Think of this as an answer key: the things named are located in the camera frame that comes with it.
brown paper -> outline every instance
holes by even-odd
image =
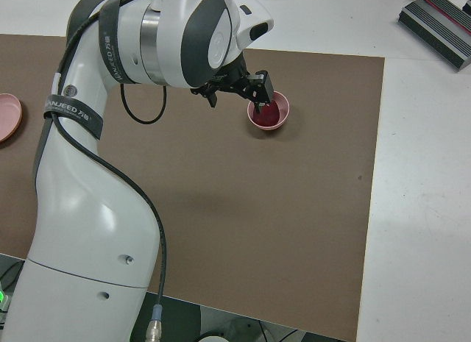
[[[32,163],[62,38],[0,35],[1,92],[25,109],[0,144],[0,252],[25,257],[35,228]],[[110,96],[100,152],[155,202],[166,228],[165,294],[354,341],[383,59],[249,50],[291,103],[279,130],[256,129],[247,101],[216,109],[169,88],[161,121],[142,126]],[[127,87],[151,118],[161,88]],[[150,286],[157,290],[158,266]]]

red cable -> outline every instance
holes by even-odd
[[[440,7],[436,6],[431,0],[424,0],[427,4],[429,4],[430,6],[436,8],[441,14],[443,14],[444,17],[448,18],[450,21],[452,21],[454,24],[460,26],[462,29],[464,29],[464,31],[466,31],[466,33],[468,35],[471,35],[471,29],[468,29],[467,27],[463,26],[462,24],[460,24],[457,20],[455,20],[453,17],[451,17],[450,15],[448,15],[446,13],[446,11],[442,10]]]

white robotic arm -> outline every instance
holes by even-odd
[[[165,237],[146,194],[98,156],[108,92],[148,83],[193,88],[212,106],[217,90],[269,102],[268,74],[249,75],[241,53],[272,26],[255,0],[77,5],[35,162],[36,232],[2,342],[129,340]],[[164,278],[165,267],[159,296]]]

pink plate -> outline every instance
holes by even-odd
[[[0,142],[8,139],[21,122],[21,103],[13,95],[0,94]]]
[[[255,123],[254,120],[253,120],[253,113],[254,113],[255,105],[251,101],[249,103],[249,105],[247,106],[247,115],[249,116],[249,120],[257,128],[262,129],[262,130],[275,130],[275,129],[279,128],[281,125],[283,125],[283,123],[286,121],[286,118],[288,118],[288,114],[289,114],[288,99],[283,94],[281,94],[280,92],[275,91],[273,93],[273,100],[275,102],[277,102],[278,110],[280,111],[280,119],[272,127],[263,127],[263,126],[258,125],[257,123]]]

white tabletop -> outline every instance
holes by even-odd
[[[64,36],[78,1],[0,0],[0,33]],[[357,341],[471,341],[471,67],[397,23],[413,0],[260,1],[255,48],[386,58]]]

